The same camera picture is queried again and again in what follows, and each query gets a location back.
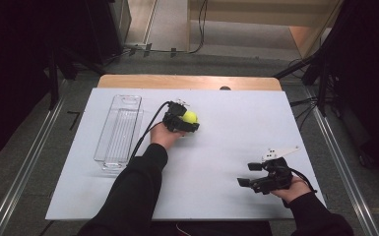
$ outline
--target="white tabletop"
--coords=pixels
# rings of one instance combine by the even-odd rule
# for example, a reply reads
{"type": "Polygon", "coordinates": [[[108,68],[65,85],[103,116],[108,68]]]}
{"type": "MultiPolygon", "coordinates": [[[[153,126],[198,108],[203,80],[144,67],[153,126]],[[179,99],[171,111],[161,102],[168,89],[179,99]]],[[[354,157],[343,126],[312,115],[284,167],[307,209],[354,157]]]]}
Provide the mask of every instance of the white tabletop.
{"type": "MultiPolygon", "coordinates": [[[[320,190],[283,91],[94,88],[46,219],[90,219],[103,205],[115,176],[103,174],[94,154],[117,94],[142,97],[140,136],[165,101],[180,98],[199,117],[199,130],[168,152],[154,220],[292,218],[279,198],[255,194],[237,183],[238,177],[267,176],[266,171],[249,171],[247,163],[260,162],[269,148],[299,147],[285,157],[287,164],[320,190]]],[[[147,136],[138,154],[149,141],[147,136]]],[[[317,197],[324,202],[320,191],[317,197]]]]}

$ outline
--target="human hand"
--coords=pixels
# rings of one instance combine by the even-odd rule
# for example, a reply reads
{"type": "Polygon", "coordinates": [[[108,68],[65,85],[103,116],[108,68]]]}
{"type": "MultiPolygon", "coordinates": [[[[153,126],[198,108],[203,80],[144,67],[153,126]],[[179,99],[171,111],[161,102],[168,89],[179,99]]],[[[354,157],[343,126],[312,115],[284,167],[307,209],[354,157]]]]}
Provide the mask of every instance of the human hand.
{"type": "Polygon", "coordinates": [[[287,190],[274,190],[272,194],[282,198],[288,204],[296,198],[311,192],[308,185],[301,178],[293,176],[289,189],[287,190]]]}
{"type": "Polygon", "coordinates": [[[169,149],[177,139],[185,134],[186,132],[183,131],[170,132],[161,122],[156,124],[150,131],[151,144],[158,144],[165,149],[169,149]]]}

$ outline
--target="clear plastic tray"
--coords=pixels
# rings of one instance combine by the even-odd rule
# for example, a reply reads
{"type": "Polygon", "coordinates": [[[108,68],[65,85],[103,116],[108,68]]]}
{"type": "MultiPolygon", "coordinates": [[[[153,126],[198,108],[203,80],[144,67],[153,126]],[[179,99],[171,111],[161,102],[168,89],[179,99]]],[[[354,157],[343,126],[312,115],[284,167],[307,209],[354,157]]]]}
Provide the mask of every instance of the clear plastic tray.
{"type": "Polygon", "coordinates": [[[119,172],[126,167],[139,138],[141,100],[140,96],[114,96],[95,153],[102,170],[119,172]]]}

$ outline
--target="tennis ball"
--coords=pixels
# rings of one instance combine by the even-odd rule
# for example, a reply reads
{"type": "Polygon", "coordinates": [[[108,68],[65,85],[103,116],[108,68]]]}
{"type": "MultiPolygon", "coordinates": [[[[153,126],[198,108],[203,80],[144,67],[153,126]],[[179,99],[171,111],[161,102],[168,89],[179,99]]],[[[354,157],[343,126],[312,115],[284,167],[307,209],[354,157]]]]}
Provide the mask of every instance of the tennis ball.
{"type": "Polygon", "coordinates": [[[182,120],[184,122],[193,124],[198,122],[198,117],[196,116],[196,113],[193,111],[186,111],[185,114],[182,116],[182,120]]]}

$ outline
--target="person's right arm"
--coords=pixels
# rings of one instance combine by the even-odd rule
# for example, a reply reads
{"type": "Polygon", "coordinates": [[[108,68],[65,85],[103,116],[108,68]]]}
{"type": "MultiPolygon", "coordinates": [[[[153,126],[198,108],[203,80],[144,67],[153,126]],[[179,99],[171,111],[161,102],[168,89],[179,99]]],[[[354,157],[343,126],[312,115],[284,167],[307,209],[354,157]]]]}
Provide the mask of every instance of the person's right arm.
{"type": "Polygon", "coordinates": [[[276,190],[272,194],[285,200],[293,213],[296,230],[292,235],[353,235],[347,221],[329,212],[300,178],[293,177],[288,190],[276,190]]]}

